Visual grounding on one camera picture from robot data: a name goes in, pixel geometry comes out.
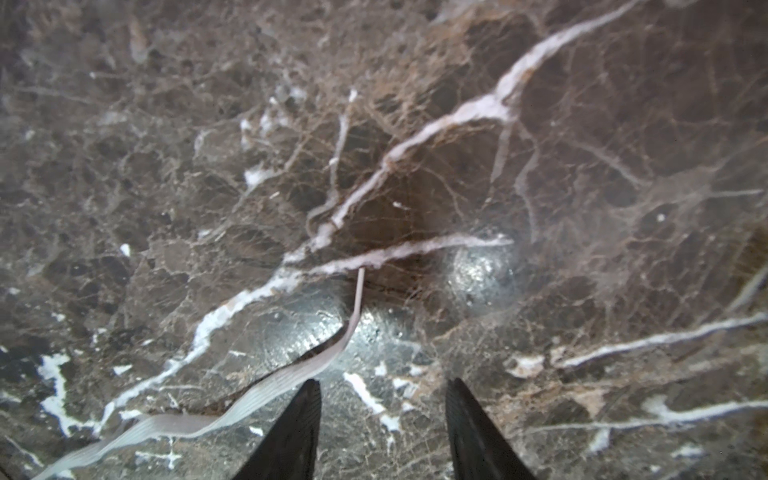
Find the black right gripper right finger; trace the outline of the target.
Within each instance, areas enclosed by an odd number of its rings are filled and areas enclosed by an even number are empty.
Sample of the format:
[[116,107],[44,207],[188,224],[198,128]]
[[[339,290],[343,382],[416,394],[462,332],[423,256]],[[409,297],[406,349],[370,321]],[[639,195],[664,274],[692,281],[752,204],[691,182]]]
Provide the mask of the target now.
[[535,479],[460,378],[448,381],[445,415],[456,479]]

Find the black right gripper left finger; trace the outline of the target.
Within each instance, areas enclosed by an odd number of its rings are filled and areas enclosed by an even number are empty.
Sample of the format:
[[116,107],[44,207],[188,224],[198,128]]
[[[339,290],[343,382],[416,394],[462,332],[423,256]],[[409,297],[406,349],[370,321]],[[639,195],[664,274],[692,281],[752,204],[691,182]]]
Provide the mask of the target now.
[[320,382],[305,381],[234,480],[312,480],[322,414]]

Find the white shoelace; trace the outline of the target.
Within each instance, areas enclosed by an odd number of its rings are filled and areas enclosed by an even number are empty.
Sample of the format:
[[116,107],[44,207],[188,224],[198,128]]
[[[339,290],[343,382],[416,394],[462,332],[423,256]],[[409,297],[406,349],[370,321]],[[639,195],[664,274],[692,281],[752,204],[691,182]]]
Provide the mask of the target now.
[[70,453],[37,475],[48,479],[64,471],[91,465],[113,450],[157,437],[197,438],[235,425],[262,406],[325,370],[346,349],[361,317],[365,269],[358,269],[352,316],[333,345],[301,362],[282,367],[243,393],[219,416],[158,414],[148,416],[111,440],[103,440]]

